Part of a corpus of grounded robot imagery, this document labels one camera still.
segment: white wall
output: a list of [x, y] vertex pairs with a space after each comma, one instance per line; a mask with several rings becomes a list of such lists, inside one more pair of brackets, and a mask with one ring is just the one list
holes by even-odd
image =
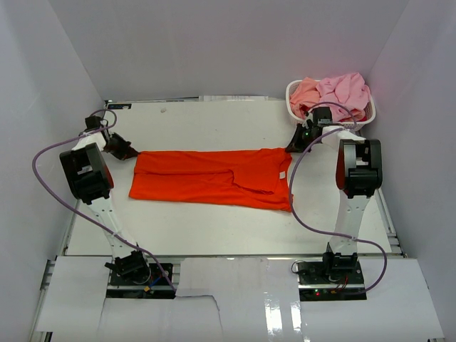
[[[47, 0], [0, 1], [0, 341], [29, 337], [47, 259], [70, 214], [34, 179], [33, 155], [103, 102]], [[68, 201], [58, 155], [40, 171]]]
[[404, 250], [417, 257], [448, 341], [456, 341], [456, 10], [413, 0], [368, 80], [383, 147], [383, 191]]
[[103, 99], [284, 97], [367, 75], [408, 0], [50, 0]]

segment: orange t-shirt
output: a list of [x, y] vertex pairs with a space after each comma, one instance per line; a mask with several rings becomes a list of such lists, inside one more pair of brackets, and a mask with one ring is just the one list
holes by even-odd
[[283, 148], [221, 152], [141, 152], [130, 197], [235, 204], [291, 211]]

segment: laundry basket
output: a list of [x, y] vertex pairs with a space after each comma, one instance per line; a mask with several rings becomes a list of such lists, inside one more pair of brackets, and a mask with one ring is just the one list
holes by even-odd
[[[286, 87], [286, 92], [285, 92], [285, 101], [286, 101], [286, 108], [288, 109], [288, 113], [290, 114], [290, 121], [294, 125], [297, 125], [298, 123], [304, 123], [305, 120], [298, 118], [293, 114], [291, 111], [291, 106], [290, 106], [290, 95], [292, 95], [296, 89], [298, 88], [300, 82], [302, 80], [296, 80], [288, 84]], [[373, 99], [372, 96], [370, 97], [370, 101], [366, 108], [364, 108], [364, 111], [366, 112], [366, 121], [359, 121], [356, 123], [356, 128], [353, 122], [348, 121], [348, 122], [342, 122], [342, 124], [345, 128], [349, 130], [360, 130], [364, 125], [367, 125], [368, 123], [371, 123], [373, 119], [375, 119], [375, 105], [373, 104]]]

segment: purple cable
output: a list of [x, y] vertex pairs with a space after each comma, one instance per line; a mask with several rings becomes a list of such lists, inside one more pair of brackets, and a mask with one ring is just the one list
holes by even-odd
[[[93, 112], [92, 114], [90, 114], [90, 116], [92, 115], [95, 115], [96, 113], [99, 113], [99, 112], [111, 112], [113, 115], [114, 115], [114, 123], [110, 126], [107, 126], [107, 127], [103, 127], [103, 128], [99, 128], [97, 130], [94, 130], [93, 132], [89, 132], [87, 135], [92, 135], [92, 134], [95, 134], [95, 133], [98, 133], [98, 132], [101, 132], [101, 131], [104, 131], [104, 130], [108, 130], [112, 127], [114, 127], [114, 125], [117, 123], [117, 115], [114, 113], [113, 110], [111, 109], [100, 109], [100, 110], [96, 110], [95, 112]], [[139, 246], [135, 246], [134, 244], [131, 244], [130, 242], [128, 242], [127, 240], [123, 239], [122, 237], [119, 237], [118, 235], [116, 235], [111, 229], [107, 228], [106, 226], [104, 226], [103, 224], [101, 224], [100, 222], [97, 222], [95, 221], [94, 219], [90, 218], [89, 216], [83, 214], [82, 212], [80, 212], [79, 210], [73, 208], [72, 206], [70, 206], [67, 202], [65, 202], [63, 199], [61, 199], [47, 184], [46, 182], [43, 180], [43, 178], [40, 176], [40, 174], [38, 173], [38, 169], [36, 167], [36, 162], [38, 160], [38, 158], [43, 154], [45, 153], [46, 151], [49, 151], [49, 150], [52, 150], [53, 148], [56, 148], [58, 146], [62, 146], [62, 145], [65, 145], [65, 144], [68, 144], [68, 143], [71, 143], [73, 141], [77, 141], [81, 138], [81, 136], [78, 136], [76, 138], [71, 138], [71, 139], [68, 139], [68, 140], [65, 140], [63, 142], [58, 142], [56, 144], [53, 144], [51, 146], [48, 146], [44, 149], [42, 149], [40, 152], [36, 153], [35, 157], [33, 157], [33, 161], [32, 161], [32, 164], [31, 164], [31, 168], [33, 170], [33, 173], [35, 174], [35, 177], [36, 179], [41, 183], [41, 185], [43, 185], [44, 189], [52, 196], [56, 199], [57, 202], [59, 202], [60, 204], [62, 204], [66, 209], [74, 212], [75, 214], [81, 216], [82, 218], [84, 219], [87, 219], [89, 222], [92, 222], [93, 224], [99, 226], [101, 229], [103, 229], [104, 231], [108, 232], [109, 234], [113, 235], [116, 239], [118, 239], [119, 241], [121, 241], [122, 243], [126, 244], [127, 246], [133, 248], [133, 249], [136, 249], [138, 251], [141, 251], [143, 253], [146, 253], [149, 257], [151, 257], [155, 263], [157, 264], [158, 268], [160, 269], [160, 271], [162, 272], [162, 275], [163, 277], [166, 279], [166, 281], [168, 282], [168, 284], [171, 286], [171, 289], [176, 292], [176, 288], [174, 287], [174, 285], [172, 284], [170, 278], [168, 277], [168, 275], [166, 274], [166, 271], [163, 269], [161, 263], [157, 260], [157, 258], [155, 257], [154, 254], [152, 254], [151, 252], [149, 252], [148, 250], [146, 249], [143, 249], [142, 247], [139, 247]]]
[[[317, 103], [316, 105], [313, 105], [312, 107], [309, 108], [309, 110], [312, 109], [312, 108], [315, 108], [317, 105], [320, 105], [322, 103]], [[353, 122], [355, 123], [355, 127], [356, 127], [355, 118], [353, 117], [353, 115], [350, 113], [350, 111], [347, 108], [343, 107], [342, 105], [339, 105], [338, 103], [332, 103], [332, 102], [326, 102], [326, 103], [333, 104], [333, 105], [338, 105], [342, 109], [346, 110], [347, 113], [349, 113], [350, 116], [353, 118]], [[388, 256], [386, 255], [386, 252], [382, 248], [382, 246], [377, 244], [374, 241], [359, 239], [357, 237], [352, 237], [352, 236], [350, 236], [348, 234], [335, 233], [335, 232], [325, 232], [324, 230], [318, 230], [318, 229], [312, 228], [309, 225], [307, 225], [306, 223], [304, 223], [301, 220], [301, 218], [299, 218], [299, 216], [296, 213], [296, 210], [294, 209], [294, 206], [293, 206], [292, 188], [293, 188], [294, 176], [296, 175], [296, 171], [298, 170], [298, 166], [299, 166], [299, 164], [301, 164], [301, 161], [303, 160], [304, 155], [306, 155], [306, 153], [312, 148], [312, 146], [314, 146], [316, 143], [319, 143], [324, 137], [326, 137], [326, 136], [328, 136], [328, 135], [330, 135], [332, 133], [335, 133], [335, 132], [340, 132], [341, 130], [343, 130], [343, 128], [337, 128], [335, 130], [332, 130], [331, 132], [327, 132], [327, 133], [322, 134], [320, 137], [316, 138], [313, 142], [311, 142], [310, 145], [307, 146], [307, 148], [304, 150], [304, 152], [302, 152], [302, 154], [299, 156], [298, 160], [296, 161], [296, 164], [294, 165], [293, 171], [291, 172], [288, 197], [289, 197], [289, 202], [290, 202], [290, 207], [291, 207], [291, 213], [293, 214], [293, 216], [296, 219], [296, 221], [298, 221], [299, 224], [301, 226], [303, 226], [304, 228], [310, 230], [311, 232], [322, 234], [322, 235], [329, 235], [329, 236], [332, 236], [332, 237], [345, 237], [347, 239], [352, 239], [355, 242], [361, 242], [363, 244], [372, 244], [373, 246], [377, 247], [382, 252], [382, 255], [383, 255], [383, 269], [382, 269], [382, 272], [380, 273], [380, 276], [368, 288], [366, 288], [366, 289], [364, 289], [362, 291], [354, 293], [354, 294], [364, 294], [367, 291], [370, 291], [371, 289], [376, 287], [378, 285], [378, 283], [380, 283], [380, 281], [382, 280], [383, 276], [386, 273], [386, 267], [387, 267], [387, 264], [388, 264]]]

